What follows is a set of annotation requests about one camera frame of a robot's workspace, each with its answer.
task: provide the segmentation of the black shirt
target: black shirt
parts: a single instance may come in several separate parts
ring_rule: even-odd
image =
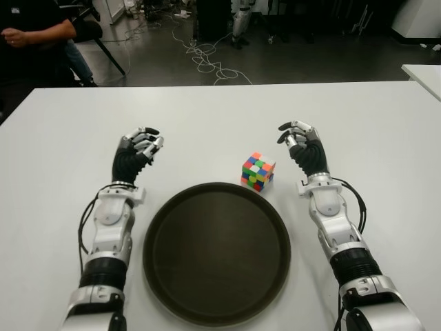
[[[6,28],[45,30],[64,19],[54,0],[0,0],[0,32]],[[46,51],[36,45],[13,48],[0,37],[0,78],[50,74],[53,61],[63,56],[60,47]]]

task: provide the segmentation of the chair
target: chair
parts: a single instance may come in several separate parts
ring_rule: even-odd
[[[70,18],[72,25],[76,30],[75,43],[80,43],[83,41],[95,41],[96,44],[102,49],[104,54],[107,55],[109,60],[115,65],[118,71],[125,76],[125,71],[116,62],[115,58],[110,54],[109,50],[101,42],[100,38],[103,36],[103,29],[101,26],[92,20],[85,20],[89,15],[94,16],[97,21],[100,21],[100,16],[98,11],[92,5],[91,1],[59,1],[60,9],[63,13]]]

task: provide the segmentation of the black cable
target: black cable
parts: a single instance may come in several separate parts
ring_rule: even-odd
[[[358,231],[360,231],[360,233],[363,233],[363,231],[365,230],[366,218],[367,218],[366,203],[363,201],[361,195],[358,194],[357,190],[353,188],[353,186],[349,184],[347,181],[335,177],[332,177],[332,179],[335,181],[342,182],[342,186],[350,190],[353,193],[353,195],[356,196],[358,207],[360,208],[360,221],[358,222]],[[341,327],[342,327],[341,322],[342,322],[343,314],[345,313],[345,307],[342,307],[341,303],[342,303],[341,297],[340,294],[338,294],[338,318],[336,325],[334,326],[334,331],[341,331]]]
[[[81,270],[81,275],[83,274],[83,256],[81,254],[81,251],[83,251],[86,254],[89,254],[88,249],[84,246],[83,243],[83,229],[84,226],[86,224],[86,222],[89,219],[89,216],[91,215],[94,207],[95,207],[95,203],[98,200],[98,194],[99,192],[101,192],[102,190],[106,189],[106,188],[111,188],[114,186],[123,186],[125,188],[136,188],[136,186],[134,185],[130,185],[130,184],[109,184],[106,185],[104,187],[102,187],[95,195],[95,197],[93,198],[93,200],[91,200],[91,202],[89,202],[88,206],[85,208],[83,214],[81,215],[80,218],[80,224],[78,226],[78,254],[79,254],[79,259],[80,259],[80,270]]]
[[[360,221],[358,223],[358,231],[360,231],[360,233],[363,233],[366,226],[366,218],[367,218],[367,208],[365,202],[363,201],[363,198],[358,194],[357,190],[353,188],[353,186],[349,184],[347,181],[335,177],[332,177],[332,179],[336,181],[341,181],[343,183],[342,186],[350,190],[353,193],[353,195],[356,196],[358,207],[360,208]]]

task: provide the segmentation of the robot leg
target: robot leg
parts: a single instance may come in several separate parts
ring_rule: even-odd
[[[235,48],[241,49],[241,46],[238,44],[238,42],[243,33],[248,28],[249,20],[251,19],[251,13],[252,11],[250,0],[240,0],[240,8],[238,12],[234,15],[233,24],[232,45]]]

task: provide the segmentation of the person's hand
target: person's hand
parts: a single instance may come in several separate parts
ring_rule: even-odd
[[[1,32],[6,42],[15,48],[26,47],[29,44],[28,33],[13,28],[7,28]]]

